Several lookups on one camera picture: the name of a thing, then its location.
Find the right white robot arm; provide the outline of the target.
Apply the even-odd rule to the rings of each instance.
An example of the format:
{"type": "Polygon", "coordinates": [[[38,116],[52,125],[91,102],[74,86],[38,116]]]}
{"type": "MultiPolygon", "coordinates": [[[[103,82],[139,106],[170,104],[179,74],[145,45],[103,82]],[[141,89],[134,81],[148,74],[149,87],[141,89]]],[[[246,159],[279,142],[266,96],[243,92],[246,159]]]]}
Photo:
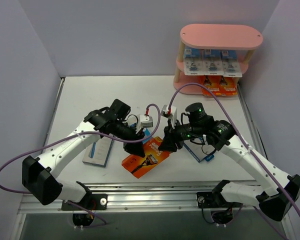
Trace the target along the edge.
{"type": "Polygon", "coordinates": [[[240,165],[258,183],[258,186],[251,186],[222,180],[212,190],[212,204],[215,207],[231,203],[250,205],[258,207],[270,219],[281,221],[291,209],[291,201],[300,196],[300,176],[289,175],[274,166],[247,144],[229,122],[215,120],[206,114],[200,102],[186,107],[184,114],[189,121],[186,124],[177,120],[176,112],[176,107],[168,105],[161,110],[168,121],[159,150],[174,153],[185,141],[195,139],[202,145],[212,146],[240,165]]]}

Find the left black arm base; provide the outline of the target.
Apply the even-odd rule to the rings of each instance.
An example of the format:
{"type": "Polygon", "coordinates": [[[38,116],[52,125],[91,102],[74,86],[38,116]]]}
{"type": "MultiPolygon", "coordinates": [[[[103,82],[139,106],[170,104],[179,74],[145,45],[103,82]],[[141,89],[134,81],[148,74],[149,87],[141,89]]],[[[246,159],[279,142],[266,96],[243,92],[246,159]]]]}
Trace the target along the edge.
{"type": "Polygon", "coordinates": [[[71,211],[70,224],[75,229],[90,229],[106,226],[107,221],[98,215],[96,211],[107,209],[108,195],[105,193],[90,194],[85,196],[80,202],[63,201],[62,211],[71,211]]]}

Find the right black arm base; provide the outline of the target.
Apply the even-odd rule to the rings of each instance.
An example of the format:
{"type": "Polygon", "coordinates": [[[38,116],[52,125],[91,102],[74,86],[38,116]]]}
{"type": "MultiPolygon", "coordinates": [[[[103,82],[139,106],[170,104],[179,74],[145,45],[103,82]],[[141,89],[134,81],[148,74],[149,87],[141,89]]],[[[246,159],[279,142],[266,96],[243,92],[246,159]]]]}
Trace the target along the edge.
{"type": "Polygon", "coordinates": [[[196,193],[197,206],[201,210],[203,220],[209,225],[223,226],[231,224],[243,208],[242,203],[218,200],[211,191],[196,193]],[[205,210],[213,210],[210,220],[206,218],[205,210]]]}

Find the blue razor blister pack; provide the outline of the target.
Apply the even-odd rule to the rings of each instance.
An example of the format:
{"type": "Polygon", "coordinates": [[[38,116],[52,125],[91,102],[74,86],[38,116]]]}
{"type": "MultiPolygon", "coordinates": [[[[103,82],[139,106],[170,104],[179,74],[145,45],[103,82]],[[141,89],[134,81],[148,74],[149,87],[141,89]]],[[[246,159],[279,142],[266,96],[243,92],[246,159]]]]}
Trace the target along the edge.
{"type": "Polygon", "coordinates": [[[222,76],[224,74],[221,51],[217,49],[203,50],[203,73],[207,76],[222,76]]]}

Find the orange Gillette box front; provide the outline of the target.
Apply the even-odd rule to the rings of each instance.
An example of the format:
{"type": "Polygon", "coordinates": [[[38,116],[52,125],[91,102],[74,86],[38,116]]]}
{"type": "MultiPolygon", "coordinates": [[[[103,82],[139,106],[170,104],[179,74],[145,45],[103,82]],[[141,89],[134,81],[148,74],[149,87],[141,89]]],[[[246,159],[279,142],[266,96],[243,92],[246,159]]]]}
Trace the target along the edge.
{"type": "Polygon", "coordinates": [[[237,93],[237,83],[236,79],[233,77],[221,76],[219,81],[219,90],[222,96],[232,97],[236,96],[237,93]]]}

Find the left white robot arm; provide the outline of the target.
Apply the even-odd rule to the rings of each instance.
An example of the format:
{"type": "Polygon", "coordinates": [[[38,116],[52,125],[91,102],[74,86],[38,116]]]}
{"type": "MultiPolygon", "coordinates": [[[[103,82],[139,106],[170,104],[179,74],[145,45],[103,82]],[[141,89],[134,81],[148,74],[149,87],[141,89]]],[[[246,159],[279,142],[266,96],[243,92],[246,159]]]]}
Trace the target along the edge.
{"type": "Polygon", "coordinates": [[[153,126],[147,115],[138,115],[134,127],[125,120],[131,108],[119,99],[111,106],[91,111],[75,128],[73,135],[57,147],[50,147],[37,158],[28,156],[22,162],[22,184],[42,205],[55,200],[72,201],[80,210],[90,206],[92,193],[79,181],[58,181],[62,170],[84,149],[109,135],[124,140],[124,150],[145,156],[143,128],[153,126]]]}

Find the white blue Harry's box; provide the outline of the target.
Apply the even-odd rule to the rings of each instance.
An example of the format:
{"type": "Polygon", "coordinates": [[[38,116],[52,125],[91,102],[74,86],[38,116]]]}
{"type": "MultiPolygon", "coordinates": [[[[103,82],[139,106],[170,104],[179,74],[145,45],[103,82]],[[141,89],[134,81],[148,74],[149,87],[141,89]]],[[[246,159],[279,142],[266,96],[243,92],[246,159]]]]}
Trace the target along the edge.
{"type": "Polygon", "coordinates": [[[129,127],[134,129],[137,136],[141,137],[142,139],[148,138],[151,134],[148,128],[141,128],[141,125],[136,122],[130,124],[129,127]]]}

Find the orange gillette box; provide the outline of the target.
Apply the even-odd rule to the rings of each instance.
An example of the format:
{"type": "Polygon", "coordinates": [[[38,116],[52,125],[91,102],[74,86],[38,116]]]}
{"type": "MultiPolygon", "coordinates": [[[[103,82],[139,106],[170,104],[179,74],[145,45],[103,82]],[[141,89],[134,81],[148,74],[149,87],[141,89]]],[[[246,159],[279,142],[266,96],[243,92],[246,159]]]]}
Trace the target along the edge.
{"type": "Polygon", "coordinates": [[[232,97],[236,96],[237,93],[237,83],[236,79],[233,77],[221,76],[219,81],[219,90],[222,96],[232,97]]]}
{"type": "Polygon", "coordinates": [[[121,165],[135,178],[139,179],[170,156],[170,152],[159,150],[163,140],[156,136],[143,144],[145,157],[129,155],[121,165]]]}
{"type": "Polygon", "coordinates": [[[201,75],[198,77],[201,85],[209,89],[215,96],[221,96],[220,80],[221,76],[201,75]]]}

